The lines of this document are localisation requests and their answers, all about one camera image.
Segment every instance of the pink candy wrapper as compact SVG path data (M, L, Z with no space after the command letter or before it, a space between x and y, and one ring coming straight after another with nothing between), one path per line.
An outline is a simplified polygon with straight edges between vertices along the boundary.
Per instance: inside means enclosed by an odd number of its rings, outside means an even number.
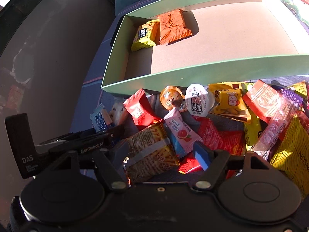
M178 158L182 158L191 152L195 141L203 142L202 138L183 121L180 112L175 107L164 119L168 127L167 135Z

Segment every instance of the transparent wrapper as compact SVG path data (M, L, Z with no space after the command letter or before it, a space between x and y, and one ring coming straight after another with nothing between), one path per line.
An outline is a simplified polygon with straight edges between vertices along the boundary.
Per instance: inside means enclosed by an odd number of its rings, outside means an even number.
M254 145L254 151L260 151L261 156L267 159L267 153L275 145L280 133L287 127L292 120L294 114L299 109L302 103L302 98L295 93L283 89L282 96L280 98L280 106L278 110L273 114L268 126L263 131L260 139Z
M123 98L114 98L114 100L115 103L112 106L112 110L109 112L109 116L115 125L121 125L125 122L129 113L123 105L125 101Z

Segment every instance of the rabbit cartoon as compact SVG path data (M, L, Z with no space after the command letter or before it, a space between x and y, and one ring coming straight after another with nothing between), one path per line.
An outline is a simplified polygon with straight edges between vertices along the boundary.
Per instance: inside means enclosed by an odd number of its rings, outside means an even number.
M237 106L239 105L239 100L237 100L237 97L235 96L235 91L234 92L228 92L229 95L229 105L230 106Z

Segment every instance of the orange snack packet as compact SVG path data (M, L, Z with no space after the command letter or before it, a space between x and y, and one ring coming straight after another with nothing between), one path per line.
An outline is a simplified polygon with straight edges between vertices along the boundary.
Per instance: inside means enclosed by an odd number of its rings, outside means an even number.
M191 30L186 28L182 10L176 9L161 15L160 20L160 44L166 45L176 40L191 36Z

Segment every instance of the circular cap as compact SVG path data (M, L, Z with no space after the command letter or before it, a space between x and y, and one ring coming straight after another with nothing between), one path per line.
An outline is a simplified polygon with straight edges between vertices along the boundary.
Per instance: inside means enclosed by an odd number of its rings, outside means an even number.
M280 190L266 182L252 182L245 186L244 195L255 202L271 202L280 195Z
M223 182L218 199L230 213L253 222L276 222L292 215L301 195L292 182L272 170L241 174Z
M103 199L104 189L99 182L72 170L43 173L20 195L21 206L30 219L53 225L86 218Z

